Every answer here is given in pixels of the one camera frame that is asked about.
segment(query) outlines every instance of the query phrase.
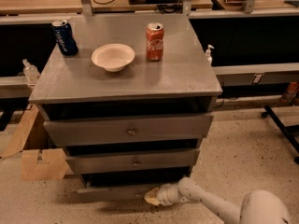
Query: concrete floor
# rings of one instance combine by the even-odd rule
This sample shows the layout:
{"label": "concrete floor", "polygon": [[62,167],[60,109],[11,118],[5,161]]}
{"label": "concrete floor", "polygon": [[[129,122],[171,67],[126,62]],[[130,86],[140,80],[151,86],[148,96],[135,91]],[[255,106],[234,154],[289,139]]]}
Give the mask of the concrete floor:
{"label": "concrete floor", "polygon": [[[299,106],[277,106],[277,97],[224,100],[201,146],[193,170],[203,188],[240,205],[254,189],[276,194],[288,207],[292,223],[299,223],[299,165],[297,154],[270,118],[261,119],[271,104],[285,125],[299,124]],[[0,132],[0,151],[13,134],[21,115],[16,113]],[[21,153],[0,160],[0,224],[5,223],[189,223],[221,224],[197,203],[155,207],[144,201],[82,203],[76,195],[80,181],[20,181]]]}

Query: black can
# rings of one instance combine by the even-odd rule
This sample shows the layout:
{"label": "black can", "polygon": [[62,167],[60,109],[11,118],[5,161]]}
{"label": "black can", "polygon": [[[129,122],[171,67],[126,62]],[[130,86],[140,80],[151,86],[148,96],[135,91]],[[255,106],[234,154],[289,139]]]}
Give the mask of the black can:
{"label": "black can", "polygon": [[78,53],[78,47],[73,37],[71,24],[67,20],[55,21],[52,29],[60,52],[64,56],[73,56]]}

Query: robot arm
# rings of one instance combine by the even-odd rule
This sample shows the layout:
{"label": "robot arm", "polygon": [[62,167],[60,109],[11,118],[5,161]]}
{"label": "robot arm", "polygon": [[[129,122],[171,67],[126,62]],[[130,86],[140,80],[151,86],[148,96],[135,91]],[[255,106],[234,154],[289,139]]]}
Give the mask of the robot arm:
{"label": "robot arm", "polygon": [[264,190],[256,190],[247,195],[240,208],[205,191],[194,180],[184,177],[177,184],[165,184],[148,192],[145,199],[155,205],[198,202],[225,224],[291,224],[288,210],[283,202]]}

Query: metal tabletop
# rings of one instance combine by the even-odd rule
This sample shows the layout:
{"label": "metal tabletop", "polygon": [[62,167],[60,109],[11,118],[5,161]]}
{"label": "metal tabletop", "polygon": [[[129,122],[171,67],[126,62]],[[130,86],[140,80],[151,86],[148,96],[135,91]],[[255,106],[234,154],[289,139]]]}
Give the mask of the metal tabletop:
{"label": "metal tabletop", "polygon": [[[164,56],[146,59],[146,26],[164,25]],[[188,18],[182,14],[101,14],[70,20],[79,52],[64,57],[58,46],[51,54],[29,101],[33,104],[111,101],[140,98],[217,96],[221,86]],[[92,62],[93,52],[122,43],[135,59],[118,73]]]}

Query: white bowl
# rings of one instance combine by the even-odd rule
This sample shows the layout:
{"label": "white bowl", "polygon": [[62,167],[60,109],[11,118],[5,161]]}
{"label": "white bowl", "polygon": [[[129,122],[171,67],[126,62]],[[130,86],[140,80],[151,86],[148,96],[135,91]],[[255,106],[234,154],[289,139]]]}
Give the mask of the white bowl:
{"label": "white bowl", "polygon": [[133,49],[123,44],[108,44],[93,52],[92,60],[97,66],[110,72],[118,72],[132,62]]}

